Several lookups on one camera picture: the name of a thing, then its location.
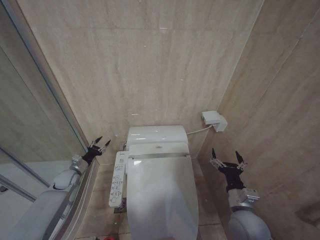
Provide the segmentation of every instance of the glass shower door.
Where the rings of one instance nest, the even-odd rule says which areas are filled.
[[[0,240],[7,240],[34,199],[85,150],[1,3],[0,83]]]

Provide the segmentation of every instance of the wall outlet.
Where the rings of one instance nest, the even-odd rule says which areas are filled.
[[[216,132],[223,132],[228,125],[227,120],[217,111],[203,111],[201,117],[206,125],[212,124]]]

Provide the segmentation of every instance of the white toilet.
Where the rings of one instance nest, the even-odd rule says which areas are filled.
[[[132,240],[196,240],[198,199],[183,126],[140,126],[117,153],[109,198],[122,199],[127,174],[127,218]]]

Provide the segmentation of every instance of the bathroom floor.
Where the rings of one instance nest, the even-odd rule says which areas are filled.
[[[199,205],[197,240],[227,240],[197,159],[192,160],[192,166]],[[103,240],[116,235],[119,240],[131,239],[127,213],[114,214],[114,209],[108,205],[113,170],[113,164],[99,166],[90,203],[76,240],[91,240],[93,236]]]

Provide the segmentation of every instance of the toilet control panel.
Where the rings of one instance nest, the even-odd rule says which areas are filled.
[[[122,203],[122,190],[128,156],[128,151],[118,151],[116,153],[109,197],[109,206],[112,208],[118,208]]]

